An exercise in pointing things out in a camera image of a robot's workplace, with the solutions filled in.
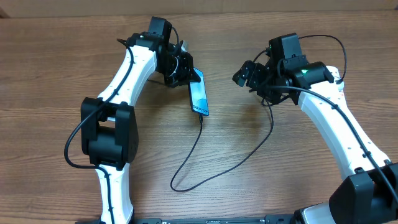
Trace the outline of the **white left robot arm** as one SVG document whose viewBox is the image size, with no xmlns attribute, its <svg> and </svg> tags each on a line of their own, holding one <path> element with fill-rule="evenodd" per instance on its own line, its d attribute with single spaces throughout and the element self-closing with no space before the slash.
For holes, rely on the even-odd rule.
<svg viewBox="0 0 398 224">
<path fill-rule="evenodd" d="M 97 223 L 132 223 L 129 166 L 139 135 L 135 105 L 148 78 L 159 72 L 166 86 L 188 85 L 190 107 L 209 114 L 203 73 L 194 67 L 185 41 L 170 43 L 172 24 L 152 17 L 146 32 L 122 40 L 124 60 L 111 83 L 96 98 L 81 104 L 81 148 L 99 177 L 103 210 Z"/>
</svg>

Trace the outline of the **Samsung Galaxy smartphone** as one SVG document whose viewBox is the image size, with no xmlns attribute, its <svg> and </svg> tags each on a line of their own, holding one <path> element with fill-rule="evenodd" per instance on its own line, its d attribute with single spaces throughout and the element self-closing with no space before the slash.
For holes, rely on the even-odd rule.
<svg viewBox="0 0 398 224">
<path fill-rule="evenodd" d="M 190 93 L 190 104 L 193 112 L 203 116 L 209 115 L 208 100 L 206 97 L 205 79 L 203 72 L 197 68 L 194 71 L 199 76 L 199 82 L 190 82 L 188 89 Z"/>
</svg>

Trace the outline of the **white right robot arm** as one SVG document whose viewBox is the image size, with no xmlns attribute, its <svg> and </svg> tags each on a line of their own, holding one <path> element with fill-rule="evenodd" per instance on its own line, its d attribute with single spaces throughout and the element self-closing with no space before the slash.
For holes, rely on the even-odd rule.
<svg viewBox="0 0 398 224">
<path fill-rule="evenodd" d="M 270 105 L 286 99 L 312 120 L 340 170 L 342 183 L 328 201 L 291 215 L 268 215 L 266 223 L 387 223 L 397 219 L 397 164 L 363 131 L 346 103 L 337 68 L 309 62 L 300 37 L 269 41 L 268 62 L 248 60 L 233 75 Z"/>
</svg>

